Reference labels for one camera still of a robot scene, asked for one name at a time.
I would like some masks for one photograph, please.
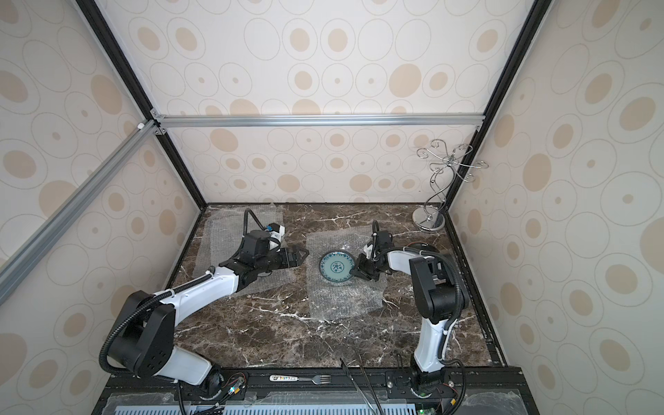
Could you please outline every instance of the marble table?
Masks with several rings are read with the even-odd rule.
[[[175,285],[191,273],[203,237],[205,219],[223,206],[210,206],[177,274]],[[414,205],[282,205],[289,245],[305,246],[305,234],[370,225],[394,235],[403,246],[425,241],[444,252],[446,233],[426,234],[411,221]],[[421,317],[413,299],[410,276],[388,278],[382,309],[331,322],[309,317],[305,270],[295,269],[296,282],[261,293],[220,299],[184,320],[175,331],[177,345],[207,356],[223,367],[338,367],[343,357],[357,364],[359,353],[368,367],[395,367],[397,355],[408,365],[420,336]],[[472,307],[463,311],[454,329],[447,358],[469,366],[490,366],[491,359]]]

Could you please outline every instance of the fork handle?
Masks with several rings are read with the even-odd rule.
[[[272,382],[297,382],[298,380],[305,380],[305,379],[298,378],[297,376],[287,376],[285,374],[271,374],[270,380]]]

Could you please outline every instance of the wallpaper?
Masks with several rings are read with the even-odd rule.
[[[0,307],[0,414],[87,415],[125,298],[165,285],[199,213],[151,138]]]
[[[451,152],[474,125],[173,128],[171,138],[209,203],[424,202],[429,162],[416,150],[442,139]],[[441,145],[437,152],[445,155]],[[448,184],[452,172],[438,177]]]
[[[664,408],[664,3],[549,13],[452,218],[543,415]]]
[[[0,266],[142,119],[68,3],[0,1]]]
[[[532,1],[98,0],[162,114],[483,112]]]

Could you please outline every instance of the plate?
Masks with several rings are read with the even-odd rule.
[[[350,280],[355,259],[346,251],[328,252],[321,258],[319,269],[321,275],[330,282],[346,282]]]

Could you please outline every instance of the fork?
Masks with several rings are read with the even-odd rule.
[[[272,382],[297,382],[298,380],[310,380],[314,384],[328,384],[332,382],[332,376],[329,374],[317,374],[313,378],[302,378],[298,376],[287,376],[285,374],[271,374]]]

